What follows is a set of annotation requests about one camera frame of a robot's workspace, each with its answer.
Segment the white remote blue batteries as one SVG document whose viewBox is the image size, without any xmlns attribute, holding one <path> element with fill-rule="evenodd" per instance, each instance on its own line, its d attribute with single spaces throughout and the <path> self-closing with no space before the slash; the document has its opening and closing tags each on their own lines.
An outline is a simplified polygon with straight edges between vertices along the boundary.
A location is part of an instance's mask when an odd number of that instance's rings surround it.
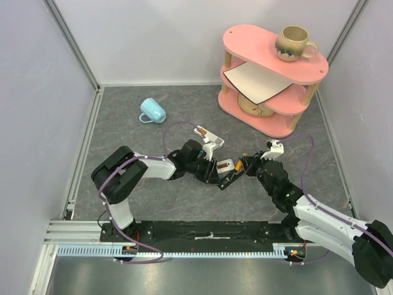
<svg viewBox="0 0 393 295">
<path fill-rule="evenodd" d="M 217 172 L 218 174 L 227 173 L 235 169 L 235 165 L 232 159 L 223 160 L 217 162 Z"/>
</svg>

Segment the white remote orange batteries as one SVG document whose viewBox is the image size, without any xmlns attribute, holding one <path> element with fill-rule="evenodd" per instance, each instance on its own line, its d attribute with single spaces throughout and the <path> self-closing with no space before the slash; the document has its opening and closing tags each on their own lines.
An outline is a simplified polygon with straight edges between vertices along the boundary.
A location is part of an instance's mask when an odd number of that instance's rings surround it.
<svg viewBox="0 0 393 295">
<path fill-rule="evenodd" d="M 193 129 L 193 131 L 196 135 L 202 137 L 204 143 L 215 143 L 216 145 L 218 145 L 219 148 L 221 148 L 225 143 L 222 138 L 211 133 L 200 125 L 197 125 L 196 128 Z"/>
</svg>

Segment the light blue mug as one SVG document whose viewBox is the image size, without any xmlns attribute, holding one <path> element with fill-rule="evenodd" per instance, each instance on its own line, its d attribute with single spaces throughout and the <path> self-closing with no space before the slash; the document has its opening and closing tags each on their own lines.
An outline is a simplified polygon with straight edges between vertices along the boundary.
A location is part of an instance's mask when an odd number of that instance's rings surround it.
<svg viewBox="0 0 393 295">
<path fill-rule="evenodd" d="M 140 110 L 139 121 L 144 124 L 161 124 L 166 120 L 166 111 L 153 98 L 146 98 L 141 103 Z"/>
</svg>

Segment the orange handled screwdriver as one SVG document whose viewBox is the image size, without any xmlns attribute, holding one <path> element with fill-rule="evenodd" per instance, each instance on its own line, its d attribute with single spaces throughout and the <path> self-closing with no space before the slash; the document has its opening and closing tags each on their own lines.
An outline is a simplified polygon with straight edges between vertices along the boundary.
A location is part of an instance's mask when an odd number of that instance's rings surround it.
<svg viewBox="0 0 393 295">
<path fill-rule="evenodd" d="M 241 157 L 238 159 L 235 165 L 235 174 L 240 175 L 244 171 L 243 160 L 247 156 L 246 153 L 242 153 Z"/>
</svg>

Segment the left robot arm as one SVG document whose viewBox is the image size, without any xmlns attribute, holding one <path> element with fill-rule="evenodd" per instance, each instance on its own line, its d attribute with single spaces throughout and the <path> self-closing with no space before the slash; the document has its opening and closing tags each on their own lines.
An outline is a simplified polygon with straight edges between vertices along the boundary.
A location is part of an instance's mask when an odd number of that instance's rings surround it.
<svg viewBox="0 0 393 295">
<path fill-rule="evenodd" d="M 116 223 L 114 235 L 122 242 L 134 237 L 134 217 L 128 204 L 128 196 L 138 182 L 145 178 L 175 180 L 190 173 L 207 184 L 219 184 L 217 160 L 205 158 L 203 146 L 188 140 L 181 149 L 166 157 L 153 157 L 133 152 L 121 146 L 96 167 L 91 180 L 104 200 L 108 215 Z"/>
</svg>

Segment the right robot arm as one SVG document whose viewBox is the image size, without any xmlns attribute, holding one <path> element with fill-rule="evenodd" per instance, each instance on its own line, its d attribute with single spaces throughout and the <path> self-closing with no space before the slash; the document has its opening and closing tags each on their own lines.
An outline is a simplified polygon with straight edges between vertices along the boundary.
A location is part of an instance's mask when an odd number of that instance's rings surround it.
<svg viewBox="0 0 393 295">
<path fill-rule="evenodd" d="M 392 280 L 392 232 L 379 220 L 362 221 L 331 209 L 289 181 L 283 164 L 259 154 L 240 158 L 245 174 L 255 176 L 279 211 L 293 217 L 281 226 L 288 242 L 316 243 L 351 263 L 376 288 Z"/>
</svg>

